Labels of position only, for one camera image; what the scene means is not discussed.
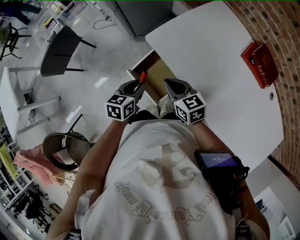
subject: cable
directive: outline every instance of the cable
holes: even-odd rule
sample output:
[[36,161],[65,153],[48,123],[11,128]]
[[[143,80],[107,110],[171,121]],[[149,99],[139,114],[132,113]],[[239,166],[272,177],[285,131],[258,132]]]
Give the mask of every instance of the cable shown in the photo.
[[111,24],[111,25],[108,25],[108,26],[104,26],[104,27],[102,27],[102,28],[95,28],[95,24],[98,23],[98,22],[101,22],[101,21],[112,22],[111,20],[104,20],[104,19],[95,21],[95,23],[94,23],[94,25],[93,25],[93,28],[94,28],[95,30],[100,30],[100,29],[107,28],[107,27],[110,27],[110,26],[117,26],[116,24]]

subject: red object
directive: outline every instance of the red object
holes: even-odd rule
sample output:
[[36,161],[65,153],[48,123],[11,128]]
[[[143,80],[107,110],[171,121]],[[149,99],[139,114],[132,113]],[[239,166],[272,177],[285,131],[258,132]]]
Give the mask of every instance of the red object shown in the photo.
[[279,73],[267,45],[260,45],[255,51],[253,51],[251,57],[251,62],[252,64],[253,61],[255,62],[255,65],[262,76],[264,85],[270,86],[276,80]]
[[265,84],[264,84],[264,80],[263,77],[261,75],[261,73],[259,72],[259,69],[257,68],[257,66],[254,64],[252,64],[251,62],[251,54],[259,47],[259,44],[257,42],[252,42],[247,48],[246,50],[242,53],[241,57],[242,59],[245,61],[245,63],[247,64],[247,66],[250,68],[252,74],[254,75],[258,85],[264,89],[265,88]]
[[140,77],[140,83],[144,83],[147,80],[148,72],[143,71]]

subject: white tabletop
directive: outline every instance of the white tabletop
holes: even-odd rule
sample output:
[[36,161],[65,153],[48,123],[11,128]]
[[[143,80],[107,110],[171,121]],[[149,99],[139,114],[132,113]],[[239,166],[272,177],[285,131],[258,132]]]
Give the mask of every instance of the white tabletop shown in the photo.
[[0,107],[9,133],[15,140],[17,132],[17,109],[20,105],[10,80],[8,67],[4,67],[0,82]]
[[280,144],[283,127],[275,88],[261,89],[241,58],[252,38],[224,2],[190,10],[146,40],[177,78],[201,92],[208,125],[244,165],[253,170]]

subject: drawer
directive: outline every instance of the drawer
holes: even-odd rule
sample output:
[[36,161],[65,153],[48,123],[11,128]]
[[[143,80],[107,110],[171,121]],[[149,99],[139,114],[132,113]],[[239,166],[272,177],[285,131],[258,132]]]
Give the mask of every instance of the drawer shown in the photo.
[[145,94],[153,104],[157,105],[167,94],[164,79],[176,77],[154,50],[151,50],[133,68],[127,70],[127,73],[132,79],[139,79],[143,71],[148,72]]

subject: chair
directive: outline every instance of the chair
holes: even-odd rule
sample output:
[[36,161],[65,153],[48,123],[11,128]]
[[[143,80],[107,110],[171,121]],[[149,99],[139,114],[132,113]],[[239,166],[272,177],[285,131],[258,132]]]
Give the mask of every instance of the chair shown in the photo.
[[[80,133],[74,132],[73,128],[79,119],[83,115],[81,114],[75,123],[72,125],[67,133],[51,133],[46,136],[43,141],[43,151],[47,159],[57,168],[64,171],[71,171],[79,167],[84,156],[88,153],[94,143],[89,141]],[[56,160],[52,155],[67,149],[67,152],[71,159],[74,161],[72,164],[65,164]]]
[[[11,23],[9,23],[9,26],[7,28],[2,28],[1,29],[3,31],[3,33],[6,32],[6,36],[5,36],[5,41],[4,41],[3,48],[2,48],[2,51],[1,51],[1,55],[0,55],[0,61],[2,60],[2,58],[6,57],[6,56],[9,56],[9,55],[13,55],[16,58],[21,59],[21,57],[18,57],[18,56],[13,54],[14,49],[17,49],[17,47],[15,45],[17,44],[17,41],[19,40],[19,38],[31,37],[31,35],[20,35],[18,33],[18,30],[22,30],[22,29],[27,29],[27,28],[15,29],[11,25]],[[4,52],[5,52],[7,47],[9,48],[10,53],[4,55]]]
[[40,66],[41,75],[46,77],[62,75],[65,71],[82,72],[83,69],[67,68],[80,42],[96,48],[93,44],[82,40],[71,28],[64,26],[59,33],[54,35],[49,41],[48,48]]
[[44,102],[27,104],[24,94],[32,92],[32,89],[22,90],[18,80],[16,81],[15,87],[13,87],[10,79],[10,72],[17,73],[18,71],[25,70],[36,70],[36,68],[4,67],[2,79],[0,82],[0,107],[4,121],[13,140],[15,140],[17,134],[21,134],[25,131],[28,131],[33,127],[49,120],[49,118],[46,117],[38,122],[32,123],[29,126],[24,127],[28,122],[28,117],[32,109],[42,107],[47,104],[52,104],[60,100],[60,96],[57,96]]

